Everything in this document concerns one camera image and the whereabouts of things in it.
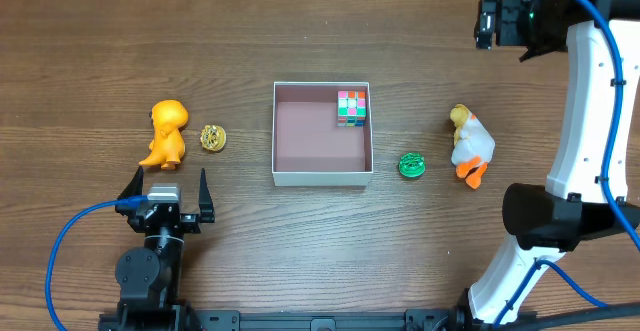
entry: wooden table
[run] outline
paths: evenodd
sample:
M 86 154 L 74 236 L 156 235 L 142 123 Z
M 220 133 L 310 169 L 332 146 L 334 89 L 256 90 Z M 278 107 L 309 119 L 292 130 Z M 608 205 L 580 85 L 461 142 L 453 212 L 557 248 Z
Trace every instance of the wooden table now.
M 0 328 L 51 330 L 45 267 L 62 226 L 115 198 L 148 154 L 148 112 L 175 98 L 190 112 L 184 163 L 148 172 L 178 182 L 197 207 L 207 170 L 215 225 L 186 237 L 182 296 L 200 309 L 401 311 L 449 307 L 484 272 L 505 234 L 513 182 L 542 184 L 559 142 L 566 54 L 519 63 L 522 49 L 475 49 L 478 0 L 0 0 Z M 364 190 L 275 188 L 272 85 L 368 81 L 375 174 Z M 484 184 L 450 164 L 448 112 L 464 103 L 497 142 Z M 205 124 L 226 149 L 198 141 Z M 628 151 L 629 199 L 640 199 L 640 118 Z M 426 156 L 419 181 L 396 164 Z M 142 245 L 112 209 L 68 234 L 53 282 L 71 330 L 115 309 L 114 266 Z M 628 236 L 581 244 L 559 263 L 586 290 L 640 298 Z M 548 273 L 524 309 L 587 307 Z M 582 329 L 637 329 L 634 320 Z

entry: rubik's cube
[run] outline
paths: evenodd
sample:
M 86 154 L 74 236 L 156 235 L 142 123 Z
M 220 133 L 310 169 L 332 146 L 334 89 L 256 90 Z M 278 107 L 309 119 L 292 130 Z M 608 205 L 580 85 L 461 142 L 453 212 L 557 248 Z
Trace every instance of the rubik's cube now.
M 366 92 L 338 91 L 338 126 L 364 126 L 366 117 Z

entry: open box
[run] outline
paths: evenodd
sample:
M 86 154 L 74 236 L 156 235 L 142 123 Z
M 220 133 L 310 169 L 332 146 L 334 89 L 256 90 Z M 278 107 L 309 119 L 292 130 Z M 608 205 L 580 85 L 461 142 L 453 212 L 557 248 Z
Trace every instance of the open box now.
M 338 126 L 338 91 L 364 91 L 364 126 Z M 366 186 L 373 174 L 367 82 L 275 82 L 271 171 L 276 186 Z

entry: orange toy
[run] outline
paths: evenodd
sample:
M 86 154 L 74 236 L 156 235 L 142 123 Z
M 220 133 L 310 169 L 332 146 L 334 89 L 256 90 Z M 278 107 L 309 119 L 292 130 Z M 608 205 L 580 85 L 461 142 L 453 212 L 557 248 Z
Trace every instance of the orange toy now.
M 179 128 L 187 124 L 187 109 L 176 100 L 158 102 L 151 109 L 153 140 L 149 144 L 151 154 L 140 161 L 140 166 L 162 165 L 163 170 L 173 170 L 184 156 L 184 140 Z

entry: green ball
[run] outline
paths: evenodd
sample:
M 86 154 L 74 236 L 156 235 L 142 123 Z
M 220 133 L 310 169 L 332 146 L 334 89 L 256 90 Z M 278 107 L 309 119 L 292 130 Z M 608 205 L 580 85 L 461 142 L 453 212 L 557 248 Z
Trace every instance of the green ball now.
M 409 179 L 417 179 L 427 169 L 427 165 L 424 163 L 424 157 L 419 153 L 408 153 L 400 158 L 398 163 L 398 170 L 402 176 Z

